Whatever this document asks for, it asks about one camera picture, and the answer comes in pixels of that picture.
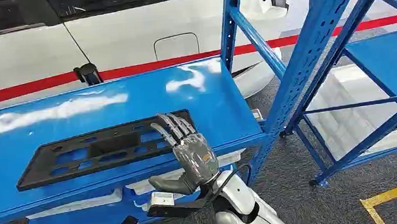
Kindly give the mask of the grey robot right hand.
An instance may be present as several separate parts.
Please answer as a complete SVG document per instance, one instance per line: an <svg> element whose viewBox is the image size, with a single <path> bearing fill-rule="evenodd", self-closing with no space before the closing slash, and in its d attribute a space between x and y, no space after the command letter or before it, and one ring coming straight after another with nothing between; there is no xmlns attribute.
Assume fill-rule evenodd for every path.
<svg viewBox="0 0 397 224"><path fill-rule="evenodd" d="M170 130L159 123L150 126L171 145L184 171L177 180L151 176L148 178L150 185L160 192L190 195L200 185L215 179L220 173L219 162L205 137L182 117L172 113L158 113L157 116Z"/></svg>

